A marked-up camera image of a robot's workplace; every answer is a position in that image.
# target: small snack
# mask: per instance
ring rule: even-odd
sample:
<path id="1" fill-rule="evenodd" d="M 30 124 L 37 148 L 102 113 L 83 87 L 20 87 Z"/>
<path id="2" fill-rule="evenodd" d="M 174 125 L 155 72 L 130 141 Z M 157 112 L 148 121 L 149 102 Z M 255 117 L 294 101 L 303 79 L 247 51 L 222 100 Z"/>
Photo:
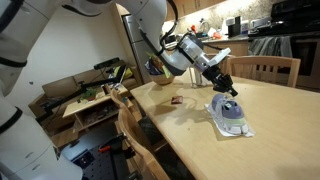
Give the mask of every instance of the small snack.
<path id="1" fill-rule="evenodd" d="M 183 102 L 182 96 L 173 96 L 171 99 L 171 104 L 181 104 Z"/>

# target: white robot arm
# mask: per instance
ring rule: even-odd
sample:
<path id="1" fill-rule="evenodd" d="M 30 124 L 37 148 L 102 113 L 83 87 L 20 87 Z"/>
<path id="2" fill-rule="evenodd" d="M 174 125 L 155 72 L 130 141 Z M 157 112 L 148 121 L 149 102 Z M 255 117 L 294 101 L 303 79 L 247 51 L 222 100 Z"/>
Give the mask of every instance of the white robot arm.
<path id="1" fill-rule="evenodd" d="M 100 13 L 99 5 L 109 1 L 72 0 L 64 7 L 81 15 L 96 16 Z M 167 55 L 163 38 L 160 38 L 167 12 L 165 0 L 114 2 L 121 4 L 137 19 L 145 41 L 173 75 L 182 75 L 188 67 L 194 66 L 214 83 L 215 90 L 229 92 L 233 96 L 237 94 L 230 77 L 221 74 L 216 66 L 230 52 L 229 49 L 209 59 L 201 49 L 201 42 L 186 35 L 172 55 Z M 27 63 L 28 52 L 24 47 L 1 34 L 22 3 L 23 0 L 0 1 L 0 172 L 9 179 L 81 179 L 81 168 L 58 153 L 34 118 L 23 114 L 4 98 Z"/>

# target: stainless steel refrigerator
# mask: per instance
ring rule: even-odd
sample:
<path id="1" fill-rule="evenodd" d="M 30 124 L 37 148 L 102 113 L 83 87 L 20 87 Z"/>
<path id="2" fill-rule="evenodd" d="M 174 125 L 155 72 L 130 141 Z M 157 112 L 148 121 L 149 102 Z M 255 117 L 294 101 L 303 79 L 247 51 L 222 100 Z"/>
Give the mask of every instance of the stainless steel refrigerator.
<path id="1" fill-rule="evenodd" d="M 132 51 L 136 58 L 136 63 L 141 72 L 141 76 L 144 83 L 148 83 L 151 81 L 149 77 L 149 73 L 147 72 L 144 64 L 148 60 L 148 53 L 152 53 L 151 48 L 147 45 L 147 43 L 143 40 L 140 30 L 139 24 L 131 15 L 122 16 L 123 23 L 125 29 L 127 31 L 127 35 L 131 44 Z"/>

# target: bowl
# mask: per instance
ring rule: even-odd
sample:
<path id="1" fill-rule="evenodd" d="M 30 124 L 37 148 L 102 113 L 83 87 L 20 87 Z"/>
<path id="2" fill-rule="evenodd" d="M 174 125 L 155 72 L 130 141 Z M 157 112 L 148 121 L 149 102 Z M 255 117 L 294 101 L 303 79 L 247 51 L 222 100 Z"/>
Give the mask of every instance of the bowl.
<path id="1" fill-rule="evenodd" d="M 166 85 L 172 83 L 174 77 L 175 76 L 170 75 L 169 78 L 167 78 L 165 74 L 150 75 L 151 80 L 159 85 Z"/>

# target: wall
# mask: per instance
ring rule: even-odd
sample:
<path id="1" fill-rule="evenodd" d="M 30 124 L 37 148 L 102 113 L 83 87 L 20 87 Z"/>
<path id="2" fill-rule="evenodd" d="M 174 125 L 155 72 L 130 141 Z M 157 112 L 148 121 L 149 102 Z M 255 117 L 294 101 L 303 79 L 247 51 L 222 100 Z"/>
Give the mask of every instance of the wall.
<path id="1" fill-rule="evenodd" d="M 9 102 L 33 115 L 28 104 L 42 85 L 119 57 L 126 59 L 109 6 L 97 17 L 83 17 L 59 7 L 33 46 Z"/>
<path id="2" fill-rule="evenodd" d="M 217 29 L 222 27 L 223 20 L 228 17 L 241 16 L 243 20 L 250 21 L 270 16 L 272 4 L 280 1 L 283 0 L 227 0 L 180 18 L 175 34 L 186 33 L 187 28 L 193 24 L 199 29 L 201 18 L 204 18 L 210 27 Z"/>

